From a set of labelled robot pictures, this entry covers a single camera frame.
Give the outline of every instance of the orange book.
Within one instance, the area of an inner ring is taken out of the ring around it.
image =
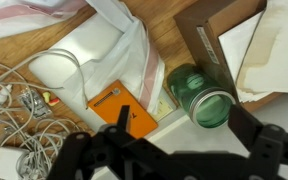
[[[157,127],[156,121],[119,80],[88,102],[88,106],[109,124],[117,123],[123,105],[130,106],[128,127],[135,138],[143,137]]]

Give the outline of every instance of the black object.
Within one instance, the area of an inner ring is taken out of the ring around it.
[[[67,137],[48,180],[88,180],[95,168],[107,166],[125,180],[273,180],[280,164],[288,165],[288,133],[276,125],[263,126],[241,107],[232,106],[228,125],[250,151],[245,158],[230,153],[166,154],[147,140],[135,139],[125,128],[129,106],[118,125],[105,125],[94,137]]]

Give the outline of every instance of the jar lid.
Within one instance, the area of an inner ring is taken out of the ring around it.
[[[210,88],[199,93],[190,105],[190,118],[204,128],[215,128],[229,118],[234,97],[221,88]]]

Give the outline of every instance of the wooden floor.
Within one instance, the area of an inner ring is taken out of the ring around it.
[[[183,63],[194,63],[173,16],[196,0],[124,0],[131,12],[141,18],[154,41],[160,56],[165,61],[165,77],[177,66]],[[35,30],[20,35],[0,39],[0,62],[7,66],[14,66],[30,55],[46,50],[66,34],[91,17],[95,11],[87,6],[79,11],[73,18],[40,30]],[[23,67],[19,72],[30,82],[40,83],[28,70]],[[254,110],[263,102],[248,104]],[[79,118],[64,104],[52,108],[56,116],[65,116],[75,121]],[[0,126],[0,137],[3,135]]]

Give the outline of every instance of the paper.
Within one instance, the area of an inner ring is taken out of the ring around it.
[[[288,92],[288,1],[268,1],[237,86],[248,92]]]
[[[258,13],[247,21],[219,36],[226,62],[235,83],[237,81],[240,67],[243,63],[243,58],[250,45],[252,36],[262,14],[263,12]],[[237,89],[237,94],[241,102],[257,101],[270,93],[271,92],[247,93]]]

